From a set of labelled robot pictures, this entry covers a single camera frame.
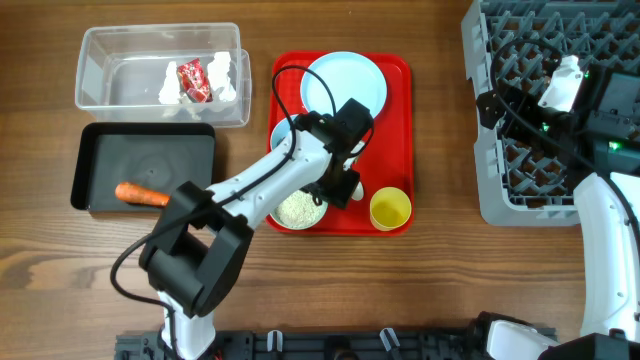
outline bowl of rice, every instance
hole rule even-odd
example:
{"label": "bowl of rice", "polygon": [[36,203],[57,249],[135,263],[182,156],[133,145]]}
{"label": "bowl of rice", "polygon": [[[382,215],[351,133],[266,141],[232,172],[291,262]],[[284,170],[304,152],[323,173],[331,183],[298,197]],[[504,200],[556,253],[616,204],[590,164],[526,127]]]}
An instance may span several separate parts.
{"label": "bowl of rice", "polygon": [[322,205],[317,206],[311,194],[298,190],[278,205],[270,215],[284,228],[304,230],[320,222],[328,208],[327,202],[323,201]]}

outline black baking pan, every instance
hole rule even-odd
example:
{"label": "black baking pan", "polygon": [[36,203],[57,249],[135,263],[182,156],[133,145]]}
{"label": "black baking pan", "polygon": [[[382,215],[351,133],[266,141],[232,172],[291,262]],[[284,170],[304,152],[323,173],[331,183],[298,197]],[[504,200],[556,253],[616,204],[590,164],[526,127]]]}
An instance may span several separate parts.
{"label": "black baking pan", "polygon": [[215,132],[205,123],[109,123],[82,131],[71,205],[90,212],[153,212],[159,209],[118,200],[124,181],[171,194],[191,181],[211,185]]}

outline rice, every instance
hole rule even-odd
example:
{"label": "rice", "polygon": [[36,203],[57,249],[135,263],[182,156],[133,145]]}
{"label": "rice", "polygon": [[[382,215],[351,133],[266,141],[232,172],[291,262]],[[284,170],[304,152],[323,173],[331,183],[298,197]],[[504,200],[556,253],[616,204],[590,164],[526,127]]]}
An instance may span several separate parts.
{"label": "rice", "polygon": [[324,206],[316,206],[313,196],[300,190],[285,199],[275,210],[278,220],[289,228],[299,229],[315,224],[324,214]]}

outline red tray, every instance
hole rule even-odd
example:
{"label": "red tray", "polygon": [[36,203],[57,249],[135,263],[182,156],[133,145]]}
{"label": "red tray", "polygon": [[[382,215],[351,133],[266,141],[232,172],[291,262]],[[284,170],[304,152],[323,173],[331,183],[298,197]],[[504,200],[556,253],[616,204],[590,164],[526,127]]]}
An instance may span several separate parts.
{"label": "red tray", "polygon": [[[309,66],[327,52],[294,51],[283,54],[273,65],[273,72],[286,65]],[[360,173],[364,198],[351,200],[346,210],[329,206],[324,218],[312,228],[289,230],[278,225],[271,216],[266,222],[283,233],[300,235],[360,235],[393,236],[405,232],[413,223],[413,213],[406,224],[398,229],[383,232],[371,225],[369,202],[373,194],[383,187],[402,189],[413,204],[413,136],[411,114],[411,70],[400,57],[391,54],[364,53],[373,61],[387,81],[387,101],[375,120],[375,135],[353,168]],[[290,114],[306,113],[300,98],[300,82],[304,73],[285,71],[278,76],[278,92]],[[271,95],[269,111],[269,138],[273,128],[284,113]]]}

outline blue bowl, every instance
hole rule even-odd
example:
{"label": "blue bowl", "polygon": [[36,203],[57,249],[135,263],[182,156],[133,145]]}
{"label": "blue bowl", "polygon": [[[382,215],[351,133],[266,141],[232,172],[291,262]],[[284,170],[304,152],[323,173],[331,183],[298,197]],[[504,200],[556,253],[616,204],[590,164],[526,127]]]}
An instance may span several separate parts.
{"label": "blue bowl", "polygon": [[[293,121],[296,120],[296,116],[298,116],[298,114],[291,115],[291,118],[293,119]],[[271,139],[269,140],[269,147],[271,148],[271,150],[275,149],[278,145],[280,145],[282,140],[285,137],[287,137],[287,134],[289,132],[291,132],[291,128],[289,127],[289,122],[287,121],[287,118],[280,120],[278,125],[276,125],[276,127],[274,127],[273,131],[271,132]]]}

